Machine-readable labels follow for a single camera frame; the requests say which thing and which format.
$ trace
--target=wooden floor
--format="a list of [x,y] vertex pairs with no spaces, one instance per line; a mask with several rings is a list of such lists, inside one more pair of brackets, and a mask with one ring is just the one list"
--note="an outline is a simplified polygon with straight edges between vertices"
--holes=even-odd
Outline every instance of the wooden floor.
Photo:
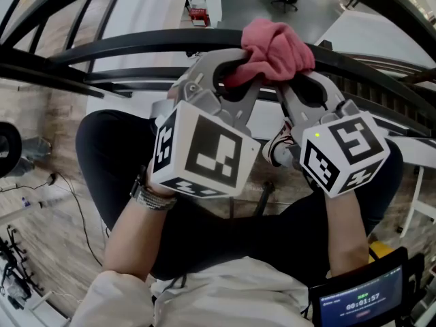
[[[24,0],[20,8],[24,10],[34,0]],[[76,43],[92,39],[108,0],[94,0],[90,12],[85,16]],[[61,49],[65,42],[67,26],[71,25],[79,3],[72,4],[48,21],[37,54],[48,56]],[[26,49],[26,40],[20,47]],[[60,172],[72,182],[84,213],[89,241],[96,256],[102,260],[106,244],[105,225],[84,183],[74,147],[74,139],[81,119],[85,115],[87,98],[81,95],[44,89],[35,86],[20,86],[8,82],[0,83],[2,120],[15,123],[24,137],[41,135],[52,142],[53,153],[45,161],[45,167]],[[48,173],[37,170],[18,180],[21,185],[38,186],[45,182]],[[426,173],[420,199],[436,205],[436,176]],[[401,188],[390,205],[385,219],[375,229],[378,239],[393,246],[406,246],[411,255],[421,251],[426,255],[426,267],[431,256],[436,254],[436,228],[428,217],[416,214],[407,236],[399,239],[396,229],[403,225],[413,196],[417,176],[412,167],[405,169]],[[0,186],[13,183],[13,178],[0,180]],[[266,214],[277,214],[289,204],[308,195],[310,189],[301,174],[295,170],[273,168],[262,158],[258,158],[245,186],[243,194],[235,199],[235,215],[248,217],[253,214],[255,205],[262,193],[262,183],[272,181],[276,191],[270,197]],[[30,202],[57,200],[50,209],[41,210],[14,222],[22,246],[28,250],[29,266],[35,271],[37,281],[46,291],[53,290],[71,296],[55,296],[51,302],[68,316],[72,316],[78,301],[99,273],[100,267],[87,247],[82,217],[78,205],[69,192],[67,183],[59,179],[55,185],[38,190],[19,189],[0,195],[0,214],[6,214],[21,207],[21,198]],[[228,217],[228,200],[202,202],[205,207],[221,217]],[[0,230],[4,236],[5,229]],[[300,243],[289,246],[301,246]]]

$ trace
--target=red object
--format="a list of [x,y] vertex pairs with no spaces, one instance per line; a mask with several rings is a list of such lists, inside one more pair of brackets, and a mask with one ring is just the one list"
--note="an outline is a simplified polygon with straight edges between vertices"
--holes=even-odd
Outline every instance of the red object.
[[191,8],[189,11],[189,16],[192,19],[194,25],[198,25],[201,21],[204,22],[204,26],[208,25],[207,10],[205,8]]
[[287,24],[256,18],[243,30],[242,48],[251,53],[246,64],[224,80],[227,87],[237,87],[263,73],[272,81],[290,80],[296,72],[315,68],[315,57]]

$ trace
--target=sneaker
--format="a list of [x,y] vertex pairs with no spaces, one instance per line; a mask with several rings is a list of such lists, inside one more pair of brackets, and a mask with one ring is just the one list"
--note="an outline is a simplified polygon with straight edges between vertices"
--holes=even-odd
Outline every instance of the sneaker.
[[291,121],[285,117],[283,127],[281,128],[280,132],[272,140],[266,143],[262,149],[262,155],[264,156],[264,159],[274,167],[281,166],[281,164],[274,159],[274,150],[276,149],[277,145],[284,143],[284,147],[287,148],[294,144],[294,139],[291,136],[291,128]]

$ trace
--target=timer display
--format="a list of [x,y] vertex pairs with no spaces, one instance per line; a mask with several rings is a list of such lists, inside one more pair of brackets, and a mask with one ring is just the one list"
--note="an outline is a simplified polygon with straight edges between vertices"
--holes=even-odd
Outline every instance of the timer display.
[[320,298],[322,326],[351,326],[401,304],[401,267],[365,284]]

